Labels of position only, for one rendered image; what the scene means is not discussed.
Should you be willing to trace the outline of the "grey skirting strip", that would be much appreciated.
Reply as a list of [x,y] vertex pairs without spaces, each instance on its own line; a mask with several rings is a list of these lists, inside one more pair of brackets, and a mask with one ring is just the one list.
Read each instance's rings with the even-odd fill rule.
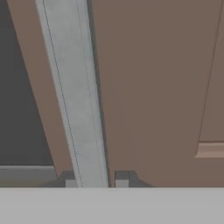
[[56,178],[52,165],[0,165],[0,187],[36,187]]

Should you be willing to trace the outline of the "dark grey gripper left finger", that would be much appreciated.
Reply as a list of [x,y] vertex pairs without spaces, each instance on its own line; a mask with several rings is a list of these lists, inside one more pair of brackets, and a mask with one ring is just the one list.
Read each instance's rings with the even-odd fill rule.
[[77,181],[72,171],[63,171],[56,179],[44,183],[43,187],[77,187]]

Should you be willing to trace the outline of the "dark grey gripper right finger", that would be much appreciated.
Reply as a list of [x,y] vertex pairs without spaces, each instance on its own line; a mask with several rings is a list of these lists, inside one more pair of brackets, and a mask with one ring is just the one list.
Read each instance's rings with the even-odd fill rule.
[[151,187],[151,185],[142,181],[135,171],[116,171],[115,187],[138,188]]

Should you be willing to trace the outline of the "brown cabinet door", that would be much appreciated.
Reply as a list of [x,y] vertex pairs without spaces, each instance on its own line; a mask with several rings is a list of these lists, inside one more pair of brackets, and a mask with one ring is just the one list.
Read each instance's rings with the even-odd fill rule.
[[[74,168],[35,0],[6,0],[57,173]],[[87,0],[108,169],[224,187],[224,0]]]

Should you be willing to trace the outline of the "silver cabinet handle bar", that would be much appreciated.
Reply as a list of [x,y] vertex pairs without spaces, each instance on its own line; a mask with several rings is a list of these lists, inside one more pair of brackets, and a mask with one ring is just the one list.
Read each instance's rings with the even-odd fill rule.
[[107,187],[88,0],[35,0],[79,187]]

